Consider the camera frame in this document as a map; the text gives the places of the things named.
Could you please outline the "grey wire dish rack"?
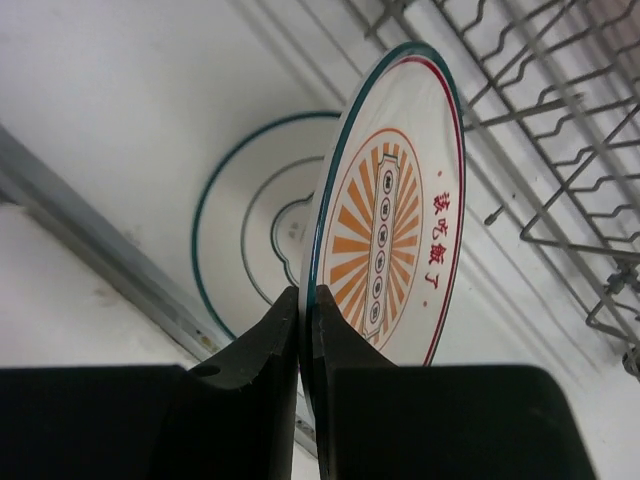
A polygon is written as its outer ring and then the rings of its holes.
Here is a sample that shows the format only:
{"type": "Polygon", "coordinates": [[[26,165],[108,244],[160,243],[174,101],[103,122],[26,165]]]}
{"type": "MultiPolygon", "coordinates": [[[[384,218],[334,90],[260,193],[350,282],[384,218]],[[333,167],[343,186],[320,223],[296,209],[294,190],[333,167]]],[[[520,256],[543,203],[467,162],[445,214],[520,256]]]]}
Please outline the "grey wire dish rack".
{"type": "Polygon", "coordinates": [[[375,1],[377,46],[430,43],[465,111],[483,228],[540,261],[540,300],[570,345],[639,374],[639,5],[635,1],[375,1]]]}

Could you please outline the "white ceramic plate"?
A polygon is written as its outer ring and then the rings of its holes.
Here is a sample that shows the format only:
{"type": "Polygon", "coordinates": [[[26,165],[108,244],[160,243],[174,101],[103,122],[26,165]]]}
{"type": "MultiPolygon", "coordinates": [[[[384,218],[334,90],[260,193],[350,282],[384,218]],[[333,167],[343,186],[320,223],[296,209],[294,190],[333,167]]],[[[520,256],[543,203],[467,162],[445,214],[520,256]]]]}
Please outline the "white ceramic plate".
{"type": "Polygon", "coordinates": [[[192,272],[229,340],[299,283],[309,210],[339,118],[315,110],[271,121],[225,153],[205,183],[191,226],[192,272]]]}

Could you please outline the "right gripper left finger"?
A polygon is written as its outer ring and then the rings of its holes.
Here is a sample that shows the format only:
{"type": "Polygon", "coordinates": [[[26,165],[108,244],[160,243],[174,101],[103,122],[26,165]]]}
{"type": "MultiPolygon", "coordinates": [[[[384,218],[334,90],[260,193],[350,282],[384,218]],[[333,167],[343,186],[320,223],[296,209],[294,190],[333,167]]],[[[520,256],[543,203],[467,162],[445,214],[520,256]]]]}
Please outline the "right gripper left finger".
{"type": "Polygon", "coordinates": [[[1,373],[5,479],[287,479],[297,295],[192,367],[10,368],[1,373]]]}

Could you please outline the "white printed plate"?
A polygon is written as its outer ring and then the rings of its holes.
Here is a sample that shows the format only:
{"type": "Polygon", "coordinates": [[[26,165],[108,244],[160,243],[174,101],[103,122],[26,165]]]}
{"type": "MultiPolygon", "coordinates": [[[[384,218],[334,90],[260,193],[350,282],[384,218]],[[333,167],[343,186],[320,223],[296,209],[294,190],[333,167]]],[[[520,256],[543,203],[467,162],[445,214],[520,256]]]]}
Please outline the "white printed plate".
{"type": "Polygon", "coordinates": [[[312,196],[299,282],[301,382],[330,475],[328,399],[313,336],[328,294],[346,333],[388,367],[432,365],[458,270],[466,203],[462,108],[442,55],[388,50],[341,114],[312,196]]]}

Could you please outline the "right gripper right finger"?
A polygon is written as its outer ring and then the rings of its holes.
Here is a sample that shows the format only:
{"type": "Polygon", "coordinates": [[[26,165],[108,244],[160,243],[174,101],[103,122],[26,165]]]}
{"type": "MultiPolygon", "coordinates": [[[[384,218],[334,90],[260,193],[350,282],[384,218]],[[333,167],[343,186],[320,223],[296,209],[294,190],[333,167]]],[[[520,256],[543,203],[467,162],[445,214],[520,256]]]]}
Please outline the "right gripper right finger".
{"type": "Polygon", "coordinates": [[[324,479],[592,479],[560,386],[526,365],[401,367],[317,288],[310,397],[324,479]]]}

